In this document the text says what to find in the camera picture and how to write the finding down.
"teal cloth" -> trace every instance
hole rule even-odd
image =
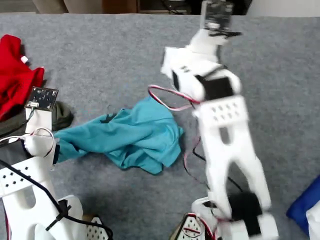
[[[179,156],[179,137],[183,129],[171,112],[151,97],[138,102],[133,109],[121,109],[108,123],[102,115],[83,125],[60,130],[58,162],[102,153],[118,167],[140,167],[151,174],[169,167]]]

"gray carpet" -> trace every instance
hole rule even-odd
[[[186,45],[198,26],[196,16],[0,15],[0,36],[23,39],[32,67],[45,66],[47,86],[74,110],[74,125],[132,107],[147,96],[148,84],[169,87],[160,73],[163,48]],[[285,213],[320,173],[320,18],[234,17],[232,28],[243,36],[223,49],[223,61],[244,85],[280,239],[306,239]],[[174,116],[186,132],[182,147],[189,148],[195,120],[190,111]],[[203,162],[191,157],[189,165],[205,179]],[[157,176],[121,170],[98,154],[58,164],[51,174],[57,195],[78,196],[115,240],[168,239],[191,203],[206,195],[181,157]],[[230,175],[246,185],[234,167]],[[3,218],[1,211],[1,236]]]

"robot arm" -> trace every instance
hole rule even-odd
[[[235,221],[218,224],[223,240],[249,240],[252,236],[275,240],[277,226],[272,215],[265,213],[271,199],[250,136],[241,82],[220,63],[218,54],[228,37],[238,35],[228,31],[231,9],[224,1],[203,1],[200,30],[185,48],[165,48],[161,72],[176,90],[200,102],[193,114],[199,123],[209,186],[202,202],[214,203],[223,218]],[[250,192],[228,196],[226,181],[232,162],[244,173]],[[243,202],[252,206],[239,206]]]

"dark green cloth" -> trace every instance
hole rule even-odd
[[[57,101],[52,110],[52,131],[58,131],[60,129],[69,127],[73,119],[74,115],[69,107],[63,102]],[[6,121],[0,122],[0,135],[18,127],[25,120],[26,114],[25,111],[22,110],[19,114],[9,118]],[[24,126],[10,135],[23,135],[25,130],[26,127]]]

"blue cloth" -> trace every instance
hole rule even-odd
[[[54,136],[60,139],[58,162],[88,152],[102,153],[122,169],[134,166],[158,174],[163,165],[169,167],[180,154],[179,137],[183,132],[167,108],[147,97],[133,109],[102,115]]]
[[[286,215],[293,219],[300,228],[309,236],[309,224],[306,213],[320,201],[320,175],[290,206]]]

